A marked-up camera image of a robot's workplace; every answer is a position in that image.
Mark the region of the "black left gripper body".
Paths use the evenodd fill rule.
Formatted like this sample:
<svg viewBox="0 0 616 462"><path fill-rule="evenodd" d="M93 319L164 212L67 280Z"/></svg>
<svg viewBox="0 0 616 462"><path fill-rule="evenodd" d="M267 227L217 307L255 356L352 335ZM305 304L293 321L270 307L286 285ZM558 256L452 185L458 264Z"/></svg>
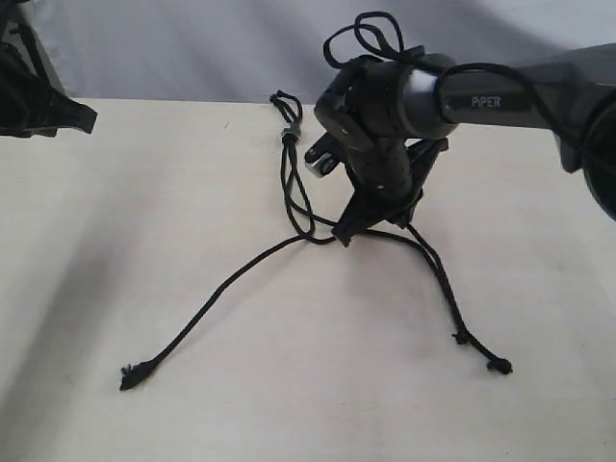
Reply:
<svg viewBox="0 0 616 462"><path fill-rule="evenodd" d="M91 134L97 112L53 88L26 65L11 44L1 44L1 135L54 138L61 129Z"/></svg>

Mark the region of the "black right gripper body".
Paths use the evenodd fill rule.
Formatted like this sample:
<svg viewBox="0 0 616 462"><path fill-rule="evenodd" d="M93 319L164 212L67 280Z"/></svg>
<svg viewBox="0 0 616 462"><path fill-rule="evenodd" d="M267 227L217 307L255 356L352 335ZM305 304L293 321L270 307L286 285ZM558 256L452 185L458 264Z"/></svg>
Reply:
<svg viewBox="0 0 616 462"><path fill-rule="evenodd" d="M381 221L405 227L423 197L424 183L449 140L379 139L367 151L345 149L346 175L353 194L332 235L343 246Z"/></svg>

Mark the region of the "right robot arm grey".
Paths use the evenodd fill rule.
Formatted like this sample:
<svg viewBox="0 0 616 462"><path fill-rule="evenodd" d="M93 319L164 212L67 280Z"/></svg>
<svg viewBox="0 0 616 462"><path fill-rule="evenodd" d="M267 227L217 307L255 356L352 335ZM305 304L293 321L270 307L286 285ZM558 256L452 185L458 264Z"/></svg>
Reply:
<svg viewBox="0 0 616 462"><path fill-rule="evenodd" d="M306 154L318 176L343 165L354 192L333 236L342 244L382 221L407 226L436 158L461 124L551 131L560 162L581 171L615 213L615 48L521 64L455 64L414 48L342 64L319 98L323 136Z"/></svg>

